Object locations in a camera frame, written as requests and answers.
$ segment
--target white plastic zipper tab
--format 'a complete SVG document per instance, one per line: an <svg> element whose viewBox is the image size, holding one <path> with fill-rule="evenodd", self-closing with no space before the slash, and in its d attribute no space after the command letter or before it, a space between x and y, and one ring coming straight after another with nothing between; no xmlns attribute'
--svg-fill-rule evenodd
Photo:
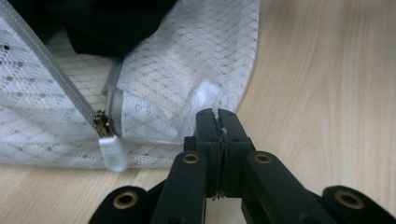
<svg viewBox="0 0 396 224"><path fill-rule="evenodd" d="M100 135L99 147L107 169L113 172L123 172L128 168L128 157L119 138L111 131L111 119L105 110L96 111L93 117L93 127Z"/></svg>

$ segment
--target wooden table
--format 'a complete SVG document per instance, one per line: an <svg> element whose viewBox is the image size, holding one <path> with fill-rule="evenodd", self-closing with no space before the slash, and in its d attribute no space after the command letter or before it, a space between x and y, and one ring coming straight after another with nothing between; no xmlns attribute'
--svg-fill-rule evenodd
<svg viewBox="0 0 396 224"><path fill-rule="evenodd" d="M396 216L396 2L262 0L258 54L238 110L259 150L306 188L358 189ZM87 223L113 189L149 189L167 169L123 174L0 165L0 223ZM244 223L239 200L206 223Z"/></svg>

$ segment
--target zipper pull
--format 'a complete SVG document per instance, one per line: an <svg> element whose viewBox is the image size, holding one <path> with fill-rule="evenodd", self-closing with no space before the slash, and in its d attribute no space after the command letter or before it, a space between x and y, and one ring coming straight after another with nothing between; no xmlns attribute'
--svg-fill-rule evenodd
<svg viewBox="0 0 396 224"><path fill-rule="evenodd" d="M99 147L107 169L113 172L123 172L128 168L128 157L116 134L112 132L111 119L105 110L96 111L93 117L93 127L99 133Z"/></svg>

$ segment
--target brass screw hole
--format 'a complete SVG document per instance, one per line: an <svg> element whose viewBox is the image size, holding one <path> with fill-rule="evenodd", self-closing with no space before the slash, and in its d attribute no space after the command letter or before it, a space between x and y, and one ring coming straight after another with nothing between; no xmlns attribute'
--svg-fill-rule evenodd
<svg viewBox="0 0 396 224"><path fill-rule="evenodd" d="M134 206L137 203L139 196L136 192L128 190L117 195L113 201L114 207L117 209L127 209Z"/></svg>
<svg viewBox="0 0 396 224"><path fill-rule="evenodd" d="M199 157L195 154L187 154L184 156L183 161L189 164L198 162Z"/></svg>
<svg viewBox="0 0 396 224"><path fill-rule="evenodd" d="M259 163L263 163L263 164L271 163L271 161L272 161L271 157L264 155L264 154L256 155L254 157L254 160L256 160Z"/></svg>
<svg viewBox="0 0 396 224"><path fill-rule="evenodd" d="M335 199L348 208L362 209L364 207L363 201L358 196L346 190L335 192Z"/></svg>

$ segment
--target mesh laundry bag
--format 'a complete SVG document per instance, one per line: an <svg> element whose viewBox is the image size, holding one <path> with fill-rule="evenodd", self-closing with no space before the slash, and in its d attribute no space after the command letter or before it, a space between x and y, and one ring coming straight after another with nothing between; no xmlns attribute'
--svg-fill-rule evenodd
<svg viewBox="0 0 396 224"><path fill-rule="evenodd" d="M129 167L171 165L195 113L237 108L258 18L256 0L180 0L113 63L73 53L65 31L44 45L0 0L0 162L104 168L92 118L106 108Z"/></svg>

